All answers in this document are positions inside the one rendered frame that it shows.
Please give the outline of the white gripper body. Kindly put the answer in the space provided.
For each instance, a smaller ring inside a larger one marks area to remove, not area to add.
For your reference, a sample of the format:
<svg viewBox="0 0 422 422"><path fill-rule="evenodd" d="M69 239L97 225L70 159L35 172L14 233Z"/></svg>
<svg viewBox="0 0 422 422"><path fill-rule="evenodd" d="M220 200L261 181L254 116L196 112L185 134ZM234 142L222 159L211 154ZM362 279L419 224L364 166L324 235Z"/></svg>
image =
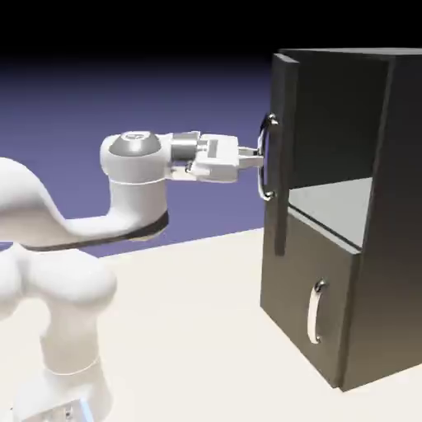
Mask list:
<svg viewBox="0 0 422 422"><path fill-rule="evenodd" d="M239 168L238 138L223 134L201 134L191 175L198 181L233 183Z"/></svg>

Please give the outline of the dark hinged cabinet door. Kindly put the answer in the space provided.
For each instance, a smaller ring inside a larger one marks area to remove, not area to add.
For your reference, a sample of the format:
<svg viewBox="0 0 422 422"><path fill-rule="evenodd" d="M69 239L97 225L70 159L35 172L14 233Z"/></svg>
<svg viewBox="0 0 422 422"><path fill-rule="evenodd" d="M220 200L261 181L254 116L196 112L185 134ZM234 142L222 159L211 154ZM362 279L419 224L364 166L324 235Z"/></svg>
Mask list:
<svg viewBox="0 0 422 422"><path fill-rule="evenodd" d="M270 115L266 133L265 240L283 256L287 238L288 196L293 164L293 136L297 98L298 62L276 53L271 64Z"/></svg>

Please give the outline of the dark wood cabinet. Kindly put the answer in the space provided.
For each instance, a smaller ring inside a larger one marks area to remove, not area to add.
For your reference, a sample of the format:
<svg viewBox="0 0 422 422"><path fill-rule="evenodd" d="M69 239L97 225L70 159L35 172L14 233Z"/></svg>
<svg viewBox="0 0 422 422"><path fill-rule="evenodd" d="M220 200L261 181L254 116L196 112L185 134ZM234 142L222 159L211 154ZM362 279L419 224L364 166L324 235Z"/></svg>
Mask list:
<svg viewBox="0 0 422 422"><path fill-rule="evenodd" d="M298 62L288 211L360 251L342 391L422 364L422 49L280 49Z"/></svg>

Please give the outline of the dark closed cabinet door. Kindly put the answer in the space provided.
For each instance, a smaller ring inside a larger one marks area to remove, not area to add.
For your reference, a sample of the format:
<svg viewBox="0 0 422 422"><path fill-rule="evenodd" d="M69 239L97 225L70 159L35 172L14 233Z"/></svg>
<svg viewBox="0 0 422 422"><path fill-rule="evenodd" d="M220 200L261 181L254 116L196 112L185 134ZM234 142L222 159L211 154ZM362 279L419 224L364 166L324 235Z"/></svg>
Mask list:
<svg viewBox="0 0 422 422"><path fill-rule="evenodd" d="M349 291L360 251L296 209L288 211L283 256L265 240L260 305L332 387L342 383L348 325ZM326 287L317 324L321 342L307 337L307 308L312 286Z"/></svg>

